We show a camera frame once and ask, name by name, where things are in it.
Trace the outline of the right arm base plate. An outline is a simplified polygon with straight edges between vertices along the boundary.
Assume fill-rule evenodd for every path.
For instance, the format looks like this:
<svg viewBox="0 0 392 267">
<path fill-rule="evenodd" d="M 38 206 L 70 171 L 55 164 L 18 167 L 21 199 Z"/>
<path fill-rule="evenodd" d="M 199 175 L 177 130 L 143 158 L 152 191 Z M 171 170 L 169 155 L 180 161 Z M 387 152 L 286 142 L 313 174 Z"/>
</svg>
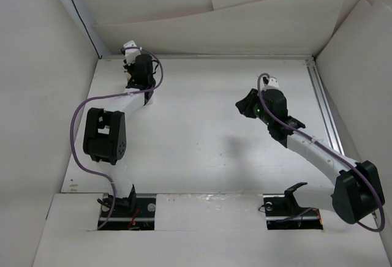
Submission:
<svg viewBox="0 0 392 267">
<path fill-rule="evenodd" d="M 323 230 L 319 210 L 302 208 L 289 195 L 264 194 L 258 210 L 265 213 L 268 230 Z"/>
</svg>

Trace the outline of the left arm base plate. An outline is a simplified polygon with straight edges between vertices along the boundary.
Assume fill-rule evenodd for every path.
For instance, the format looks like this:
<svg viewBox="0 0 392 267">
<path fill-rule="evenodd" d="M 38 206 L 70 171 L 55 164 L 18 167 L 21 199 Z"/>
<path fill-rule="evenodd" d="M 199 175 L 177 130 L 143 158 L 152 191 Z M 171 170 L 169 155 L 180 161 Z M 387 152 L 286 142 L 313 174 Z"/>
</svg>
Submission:
<svg viewBox="0 0 392 267">
<path fill-rule="evenodd" d="M 116 206 L 108 222 L 100 230 L 150 231 L 154 230 L 156 195 L 136 195 L 131 208 Z"/>
</svg>

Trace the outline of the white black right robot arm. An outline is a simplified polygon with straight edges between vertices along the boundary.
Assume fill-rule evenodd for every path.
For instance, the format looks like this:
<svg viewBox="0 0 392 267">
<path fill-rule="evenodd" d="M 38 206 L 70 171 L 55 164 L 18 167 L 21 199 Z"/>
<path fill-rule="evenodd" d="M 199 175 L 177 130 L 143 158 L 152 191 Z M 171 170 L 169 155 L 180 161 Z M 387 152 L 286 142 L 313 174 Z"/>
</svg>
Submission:
<svg viewBox="0 0 392 267">
<path fill-rule="evenodd" d="M 265 123 L 274 140 L 302 156 L 330 180 L 333 189 L 324 200 L 344 222 L 356 224 L 383 209 L 385 198 L 377 167 L 343 156 L 312 136 L 304 123 L 289 115 L 287 99 L 280 90 L 251 89 L 235 106 L 241 115 Z"/>
</svg>

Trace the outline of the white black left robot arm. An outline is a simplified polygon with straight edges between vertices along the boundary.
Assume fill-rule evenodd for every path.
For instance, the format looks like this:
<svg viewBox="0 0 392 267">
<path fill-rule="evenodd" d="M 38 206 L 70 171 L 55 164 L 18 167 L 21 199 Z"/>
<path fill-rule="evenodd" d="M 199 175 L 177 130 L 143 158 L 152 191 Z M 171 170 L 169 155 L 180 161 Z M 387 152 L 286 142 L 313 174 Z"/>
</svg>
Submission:
<svg viewBox="0 0 392 267">
<path fill-rule="evenodd" d="M 156 69 L 161 66 L 153 55 L 135 50 L 124 60 L 124 69 L 129 75 L 125 90 L 119 94 L 88 99 L 90 102 L 113 100 L 105 108 L 90 108 L 86 114 L 82 149 L 93 162 L 115 167 L 124 157 L 127 147 L 126 120 L 132 113 L 152 101 L 156 86 L 161 84 L 154 78 Z M 91 175 L 105 178 L 109 182 L 112 194 L 99 200 L 102 206 L 119 211 L 124 216 L 135 212 L 137 207 L 135 187 L 132 182 L 126 180 L 124 169 L 114 168 L 108 173 L 94 171 L 77 160 L 76 152 L 72 154 L 80 169 Z"/>
</svg>

